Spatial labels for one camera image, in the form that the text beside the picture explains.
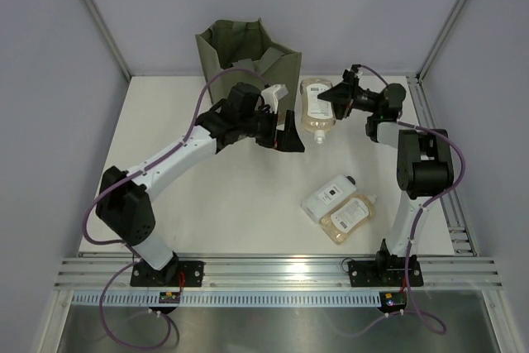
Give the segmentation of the amber soap bottle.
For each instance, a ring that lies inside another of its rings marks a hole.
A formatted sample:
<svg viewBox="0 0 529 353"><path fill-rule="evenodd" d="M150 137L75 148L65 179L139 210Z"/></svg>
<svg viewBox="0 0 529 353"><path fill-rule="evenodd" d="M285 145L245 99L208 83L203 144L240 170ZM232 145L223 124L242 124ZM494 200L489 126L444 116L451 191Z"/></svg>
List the amber soap bottle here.
<svg viewBox="0 0 529 353"><path fill-rule="evenodd" d="M321 229L337 245L344 243L360 225L375 215L376 195L351 194L319 222Z"/></svg>
<svg viewBox="0 0 529 353"><path fill-rule="evenodd" d="M318 96L332 88L328 79L309 78L301 81L299 91L302 99L301 124L305 131L313 134L317 144L322 144L328 132L336 124L332 105Z"/></svg>

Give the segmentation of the white conditioner bottle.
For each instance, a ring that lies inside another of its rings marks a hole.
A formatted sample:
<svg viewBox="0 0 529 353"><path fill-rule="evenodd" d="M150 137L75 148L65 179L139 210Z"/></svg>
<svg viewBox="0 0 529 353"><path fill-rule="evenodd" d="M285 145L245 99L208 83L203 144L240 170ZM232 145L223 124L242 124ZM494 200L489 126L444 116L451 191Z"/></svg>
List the white conditioner bottle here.
<svg viewBox="0 0 529 353"><path fill-rule="evenodd" d="M338 174L302 200L301 208L314 223L319 223L356 190L356 182L351 176Z"/></svg>

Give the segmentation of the green canvas bag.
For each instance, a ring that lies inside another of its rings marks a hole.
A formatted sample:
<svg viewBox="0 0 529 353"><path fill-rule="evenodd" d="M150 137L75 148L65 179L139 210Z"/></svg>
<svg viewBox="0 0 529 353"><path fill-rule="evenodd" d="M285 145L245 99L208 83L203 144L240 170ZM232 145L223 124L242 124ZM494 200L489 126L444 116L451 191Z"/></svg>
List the green canvas bag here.
<svg viewBox="0 0 529 353"><path fill-rule="evenodd" d="M217 20L195 36L198 55L213 104L226 98L236 83L262 89L264 83L283 84L288 93L279 100L279 112L296 103L302 53L273 40L264 23Z"/></svg>

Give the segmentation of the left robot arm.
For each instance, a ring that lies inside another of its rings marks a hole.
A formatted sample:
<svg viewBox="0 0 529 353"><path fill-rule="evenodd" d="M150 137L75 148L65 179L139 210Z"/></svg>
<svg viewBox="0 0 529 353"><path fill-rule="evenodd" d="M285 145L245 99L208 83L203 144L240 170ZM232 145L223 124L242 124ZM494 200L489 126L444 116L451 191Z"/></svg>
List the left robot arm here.
<svg viewBox="0 0 529 353"><path fill-rule="evenodd" d="M133 284L181 285L192 269L181 264L155 232L152 207L186 171L245 138L267 149L304 152L294 112L279 115L279 103L286 96L288 89L283 84L259 90L237 83L226 98L204 113L195 113L189 130L178 141L128 170L113 166L103 173L95 213L140 258L133 266Z"/></svg>

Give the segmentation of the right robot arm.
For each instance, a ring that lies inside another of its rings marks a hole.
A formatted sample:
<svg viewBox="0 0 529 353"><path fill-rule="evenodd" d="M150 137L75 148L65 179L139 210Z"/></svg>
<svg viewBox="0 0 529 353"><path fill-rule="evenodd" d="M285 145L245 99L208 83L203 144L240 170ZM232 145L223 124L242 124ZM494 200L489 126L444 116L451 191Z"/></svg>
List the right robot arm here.
<svg viewBox="0 0 529 353"><path fill-rule="evenodd" d="M450 140L442 129L430 130L402 122L407 90L386 83L376 93L360 86L362 64L345 70L337 85L319 95L342 120L354 110L367 112L365 134L397 151L396 180L402 191L389 235L372 260L349 260L354 287L409 287L423 284L417 258L418 237L431 203L450 191L455 172Z"/></svg>

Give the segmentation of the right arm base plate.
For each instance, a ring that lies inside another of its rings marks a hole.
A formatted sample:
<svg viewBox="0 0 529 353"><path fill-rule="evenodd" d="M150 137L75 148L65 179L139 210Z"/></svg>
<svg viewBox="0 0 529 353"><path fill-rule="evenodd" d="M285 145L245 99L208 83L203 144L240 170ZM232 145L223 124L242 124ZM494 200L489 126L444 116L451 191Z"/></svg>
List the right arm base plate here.
<svg viewBox="0 0 529 353"><path fill-rule="evenodd" d="M404 263L396 266L382 266L375 260L351 260L347 263L350 285L352 287L395 287L405 285L422 287L424 280L418 261L411 261L408 266L408 281L405 280Z"/></svg>

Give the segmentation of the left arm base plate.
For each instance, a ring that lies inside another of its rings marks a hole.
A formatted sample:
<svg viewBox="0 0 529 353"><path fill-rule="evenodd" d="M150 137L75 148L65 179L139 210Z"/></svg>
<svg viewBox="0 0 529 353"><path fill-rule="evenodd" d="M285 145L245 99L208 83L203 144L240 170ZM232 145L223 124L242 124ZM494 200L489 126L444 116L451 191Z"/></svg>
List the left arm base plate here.
<svg viewBox="0 0 529 353"><path fill-rule="evenodd" d="M155 270L146 262L136 263L131 272L131 287L190 287L198 288L203 284L203 261L180 260L176 268Z"/></svg>

